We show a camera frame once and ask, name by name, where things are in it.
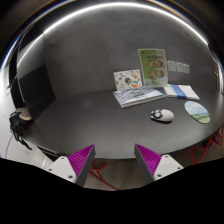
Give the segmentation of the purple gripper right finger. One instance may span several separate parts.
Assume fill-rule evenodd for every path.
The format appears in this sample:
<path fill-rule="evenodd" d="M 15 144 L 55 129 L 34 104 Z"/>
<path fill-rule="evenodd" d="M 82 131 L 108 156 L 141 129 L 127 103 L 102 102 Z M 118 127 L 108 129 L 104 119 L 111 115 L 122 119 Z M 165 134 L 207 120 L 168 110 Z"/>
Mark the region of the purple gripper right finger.
<path fill-rule="evenodd" d="M 146 183 L 152 183 L 183 169 L 172 156 L 157 154 L 139 144 L 134 146 L 134 154 Z"/>

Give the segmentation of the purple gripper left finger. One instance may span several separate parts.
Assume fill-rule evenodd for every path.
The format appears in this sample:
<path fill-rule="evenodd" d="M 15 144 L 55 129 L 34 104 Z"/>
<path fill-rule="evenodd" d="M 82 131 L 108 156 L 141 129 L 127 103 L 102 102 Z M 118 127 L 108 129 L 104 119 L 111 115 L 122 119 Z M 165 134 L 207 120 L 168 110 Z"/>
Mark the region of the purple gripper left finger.
<path fill-rule="evenodd" d="M 77 185 L 84 185 L 95 156 L 95 145 L 85 147 L 70 155 L 60 156 L 47 171 Z"/>

